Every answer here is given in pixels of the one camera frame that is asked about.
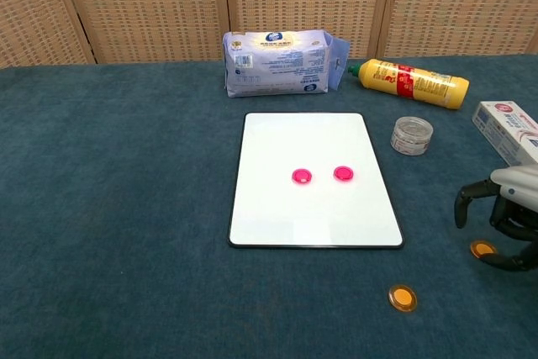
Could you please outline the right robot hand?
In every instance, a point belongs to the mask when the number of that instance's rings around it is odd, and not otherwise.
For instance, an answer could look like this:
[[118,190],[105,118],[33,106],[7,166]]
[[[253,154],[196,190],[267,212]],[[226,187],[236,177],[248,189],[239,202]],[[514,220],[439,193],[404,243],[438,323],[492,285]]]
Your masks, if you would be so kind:
[[489,224],[513,240],[529,244],[515,256],[487,253],[479,260],[507,272],[537,268],[537,165],[511,166],[491,172],[485,180],[460,188],[454,202],[454,220],[461,229],[467,223],[471,201],[494,197]]

